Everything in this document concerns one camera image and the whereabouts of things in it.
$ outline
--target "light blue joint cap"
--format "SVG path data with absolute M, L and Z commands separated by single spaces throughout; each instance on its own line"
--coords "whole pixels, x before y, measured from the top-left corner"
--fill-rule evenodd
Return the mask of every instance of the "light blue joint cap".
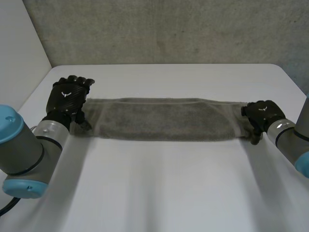
M 18 198 L 40 198 L 46 191 L 48 184 L 35 180 L 9 179 L 3 182 L 3 191 Z
M 302 154 L 295 162 L 295 168 L 302 175 L 309 178 L 309 151 Z
M 0 104 L 0 144 L 17 136 L 24 126 L 24 120 L 12 107 Z

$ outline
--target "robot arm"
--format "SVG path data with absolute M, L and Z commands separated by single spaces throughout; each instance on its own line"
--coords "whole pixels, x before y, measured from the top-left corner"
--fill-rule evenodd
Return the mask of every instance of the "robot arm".
M 272 101 L 251 102 L 241 109 L 254 127 L 251 143 L 256 145 L 263 132 L 295 166 L 309 178 L 309 95 L 297 123 L 285 118 L 282 110 Z
M 54 83 L 46 112 L 34 133 L 11 107 L 0 105 L 0 169 L 8 176 L 3 191 L 16 198 L 41 197 L 53 175 L 75 121 L 91 128 L 81 108 L 92 79 L 69 76 Z

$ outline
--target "white table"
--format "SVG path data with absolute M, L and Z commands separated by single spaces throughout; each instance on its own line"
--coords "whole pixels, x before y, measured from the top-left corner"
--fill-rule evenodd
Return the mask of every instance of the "white table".
M 306 98 L 271 64 L 59 66 L 19 111 L 29 127 L 70 74 L 95 79 L 91 98 L 271 99 L 294 122 Z M 1 191 L 1 207 L 10 199 Z M 46 194 L 21 200 L 0 231 L 307 232 L 308 215 L 309 180 L 266 136 L 257 146 L 70 137 Z

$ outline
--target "logo on robotic hand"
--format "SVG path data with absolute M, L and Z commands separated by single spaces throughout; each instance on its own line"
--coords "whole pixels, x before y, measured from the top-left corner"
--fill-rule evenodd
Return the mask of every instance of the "logo on robotic hand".
M 261 111 L 266 111 L 266 109 L 267 109 L 267 106 L 266 106 L 264 109 L 259 109 L 259 110 L 261 110 Z
M 68 95 L 71 94 L 71 93 L 66 94 L 66 93 L 63 93 L 63 92 L 61 92 L 61 93 L 62 93 L 63 97 L 67 97 Z

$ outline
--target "gray towel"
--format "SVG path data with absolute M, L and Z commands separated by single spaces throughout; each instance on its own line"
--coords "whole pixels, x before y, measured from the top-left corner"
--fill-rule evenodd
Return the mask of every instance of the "gray towel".
M 244 102 L 205 99 L 88 99 L 83 106 L 92 130 L 72 123 L 73 135 L 145 141 L 220 141 L 249 138 L 253 127 Z

